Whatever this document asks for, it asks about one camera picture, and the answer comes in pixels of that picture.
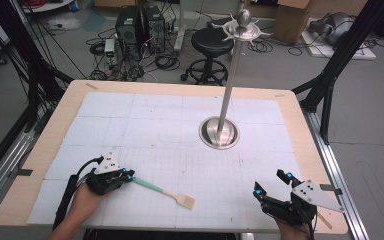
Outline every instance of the caster wheel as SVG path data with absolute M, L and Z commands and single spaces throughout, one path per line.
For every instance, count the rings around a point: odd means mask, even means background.
M 182 80 L 182 81 L 186 81 L 186 79 L 188 79 L 188 74 L 182 74 L 182 75 L 180 75 L 180 79 Z

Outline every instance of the gray floor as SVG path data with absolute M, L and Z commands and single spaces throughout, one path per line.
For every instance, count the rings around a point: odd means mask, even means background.
M 75 13 L 82 26 L 55 38 L 84 74 L 89 75 L 93 70 L 93 56 L 85 41 L 113 27 L 115 20 L 113 14 L 100 15 L 90 6 L 84 8 Z M 53 11 L 42 17 L 64 11 Z M 207 20 L 202 16 L 197 26 Z M 151 73 L 159 83 L 193 84 L 191 80 L 181 82 L 179 77 L 193 59 L 201 58 L 190 47 L 189 38 L 190 35 L 185 37 L 179 56 L 181 65 L 177 70 Z M 48 44 L 61 71 L 75 78 L 83 78 L 54 43 L 49 41 Z M 292 89 L 316 77 L 328 62 L 328 59 L 310 57 L 305 49 L 300 56 L 293 56 L 288 50 L 287 46 L 274 45 L 272 52 L 256 53 L 244 47 L 235 86 Z M 368 235 L 376 240 L 384 239 L 384 48 L 376 46 L 372 51 L 377 56 L 375 61 L 352 60 L 337 81 L 329 138 Z M 229 57 L 224 56 L 220 60 L 229 65 Z M 145 75 L 138 81 L 156 80 Z M 298 96 L 299 99 L 304 97 L 305 94 Z M 13 67 L 10 64 L 0 65 L 0 141 L 25 108 L 26 100 Z M 10 185 L 11 179 L 0 191 L 0 201 Z M 0 227 L 0 239 L 44 239 L 49 232 L 49 228 Z M 349 238 L 317 236 L 317 239 Z M 279 239 L 279 236 L 256 235 L 256 239 Z

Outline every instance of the table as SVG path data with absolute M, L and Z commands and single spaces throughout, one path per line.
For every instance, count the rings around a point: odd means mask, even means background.
M 37 198 L 42 179 L 55 158 L 71 122 L 88 92 L 118 92 L 180 96 L 223 95 L 224 88 L 171 84 L 98 82 L 76 80 L 70 84 L 57 109 L 38 139 L 23 168 L 32 169 L 30 176 L 18 176 L 0 205 L 1 226 L 26 226 Z M 301 175 L 317 183 L 329 183 L 296 96 L 288 90 L 234 88 L 233 98 L 267 99 L 277 101 L 291 140 Z M 342 214 L 319 208 L 328 222 L 319 221 L 318 233 L 345 234 L 347 224 Z

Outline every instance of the black metal post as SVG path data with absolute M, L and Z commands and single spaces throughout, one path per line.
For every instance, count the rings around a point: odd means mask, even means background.
M 329 117 L 335 82 L 383 15 L 384 0 L 368 0 L 320 75 L 292 89 L 295 94 L 311 89 L 300 102 L 301 107 L 309 112 L 315 112 L 317 105 L 324 99 L 320 134 L 325 144 L 329 144 Z

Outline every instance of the stool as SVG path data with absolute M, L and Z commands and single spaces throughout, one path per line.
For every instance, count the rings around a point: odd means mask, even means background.
M 182 81 L 186 81 L 189 74 L 196 80 L 195 84 L 217 83 L 223 86 L 223 80 L 227 80 L 227 68 L 220 61 L 214 60 L 221 55 L 229 53 L 233 48 L 233 40 L 229 39 L 225 42 L 222 40 L 227 36 L 221 28 L 204 28 L 193 34 L 191 42 L 192 46 L 200 53 L 204 54 L 206 59 L 201 59 L 193 62 L 185 74 L 180 76 Z M 196 64 L 205 62 L 203 68 L 194 67 Z M 213 63 L 216 63 L 221 68 L 213 70 Z M 222 77 L 215 76 L 216 73 L 223 74 Z

